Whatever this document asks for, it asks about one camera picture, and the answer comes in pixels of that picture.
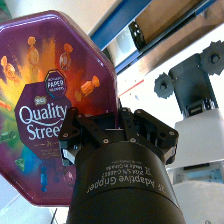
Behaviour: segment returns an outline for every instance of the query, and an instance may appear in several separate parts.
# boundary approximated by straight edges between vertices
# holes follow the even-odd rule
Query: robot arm
[[[164,166],[177,141],[143,110],[121,108],[116,122],[70,108],[59,134],[63,164],[77,171],[67,223],[185,223]]]

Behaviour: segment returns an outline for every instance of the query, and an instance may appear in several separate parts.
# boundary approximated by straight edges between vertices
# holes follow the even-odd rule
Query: tin lid
[[[57,136],[66,110],[117,114],[116,74],[68,16],[48,11],[0,26],[0,173],[32,204],[70,205],[75,166]]]

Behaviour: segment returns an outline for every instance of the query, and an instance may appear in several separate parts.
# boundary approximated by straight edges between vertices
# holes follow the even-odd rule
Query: quality street logo
[[[52,98],[44,82],[25,86],[15,108],[16,121],[21,141],[41,159],[49,158],[48,151],[59,151],[57,137],[69,107],[66,96]]]

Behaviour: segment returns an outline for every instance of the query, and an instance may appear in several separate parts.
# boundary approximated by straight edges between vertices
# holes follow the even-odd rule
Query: screw
[[[103,140],[103,143],[104,143],[104,144],[108,144],[108,143],[109,143],[109,139],[105,138],[105,139]]]
[[[131,138],[131,139],[130,139],[130,142],[135,143],[135,142],[136,142],[136,139],[135,139],[135,138]]]
[[[67,137],[68,137],[68,133],[64,133],[64,134],[63,134],[63,137],[64,137],[64,138],[67,138]]]
[[[212,64],[217,64],[217,63],[219,62],[219,59],[220,59],[220,57],[219,57],[218,54],[213,54],[213,55],[211,56],[211,63],[212,63]]]
[[[161,90],[166,90],[167,89],[167,85],[165,83],[162,83],[160,86]]]
[[[170,135],[175,135],[175,133],[173,131],[170,131],[169,134]]]

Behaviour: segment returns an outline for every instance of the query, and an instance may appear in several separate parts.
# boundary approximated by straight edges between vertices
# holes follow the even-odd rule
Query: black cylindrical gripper
[[[150,149],[117,142],[82,158],[78,153],[67,224],[185,223],[164,164]]]

